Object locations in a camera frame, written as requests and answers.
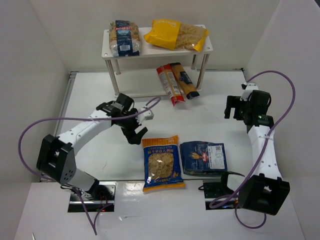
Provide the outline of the orange blue orecchiette bag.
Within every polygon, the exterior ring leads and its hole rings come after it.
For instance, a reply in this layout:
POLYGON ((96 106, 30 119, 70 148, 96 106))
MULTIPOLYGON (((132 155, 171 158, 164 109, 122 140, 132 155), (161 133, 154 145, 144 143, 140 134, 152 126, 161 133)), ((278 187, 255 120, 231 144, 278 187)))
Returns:
POLYGON ((144 156, 144 186, 148 192, 165 188, 183 188, 177 135, 142 140, 144 156))

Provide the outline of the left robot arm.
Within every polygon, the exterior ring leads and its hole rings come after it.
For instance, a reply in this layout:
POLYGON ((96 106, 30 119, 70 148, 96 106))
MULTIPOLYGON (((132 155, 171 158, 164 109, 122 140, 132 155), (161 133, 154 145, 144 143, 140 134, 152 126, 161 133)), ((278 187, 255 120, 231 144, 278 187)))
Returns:
POLYGON ((87 121, 58 136, 45 136, 36 168, 61 186, 77 188, 88 199, 96 198, 102 190, 100 182, 77 168, 76 155, 89 141, 113 125, 121 128, 129 144, 139 145, 148 129, 144 127, 139 132, 136 129, 143 121, 153 119, 154 114, 146 107, 132 107, 133 103, 131 97, 121 93, 116 100, 98 105, 87 121))

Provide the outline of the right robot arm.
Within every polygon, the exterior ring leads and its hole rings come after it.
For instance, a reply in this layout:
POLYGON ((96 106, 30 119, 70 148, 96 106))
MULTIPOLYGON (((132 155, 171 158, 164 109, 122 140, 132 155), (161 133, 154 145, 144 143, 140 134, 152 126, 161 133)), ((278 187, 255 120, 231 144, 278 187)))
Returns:
POLYGON ((252 148, 253 168, 240 185, 238 203, 243 209, 275 216, 290 192, 290 184, 282 179, 274 147, 275 123, 267 114, 271 95, 253 90, 246 97, 229 95, 224 117, 246 125, 252 148))

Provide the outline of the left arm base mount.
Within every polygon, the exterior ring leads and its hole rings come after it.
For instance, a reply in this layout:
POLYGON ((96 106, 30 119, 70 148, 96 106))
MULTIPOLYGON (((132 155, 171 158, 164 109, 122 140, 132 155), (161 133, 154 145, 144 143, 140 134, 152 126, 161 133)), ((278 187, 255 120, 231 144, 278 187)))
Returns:
MULTIPOLYGON (((116 186, 115 181, 101 181, 97 192, 93 195, 82 190, 80 195, 87 211, 89 213, 114 212, 116 186)), ((73 190, 71 190, 67 211, 69 213, 83 213, 85 211, 79 196, 73 190)))

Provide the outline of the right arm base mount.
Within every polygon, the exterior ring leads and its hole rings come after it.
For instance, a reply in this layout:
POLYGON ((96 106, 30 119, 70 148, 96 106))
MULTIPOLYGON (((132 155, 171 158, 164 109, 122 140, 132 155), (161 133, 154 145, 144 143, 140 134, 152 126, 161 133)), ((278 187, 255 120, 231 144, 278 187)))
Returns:
POLYGON ((206 210, 235 209, 238 206, 239 192, 228 202, 225 200, 247 179, 246 175, 233 171, 219 171, 212 179, 202 181, 198 187, 204 194, 206 210))

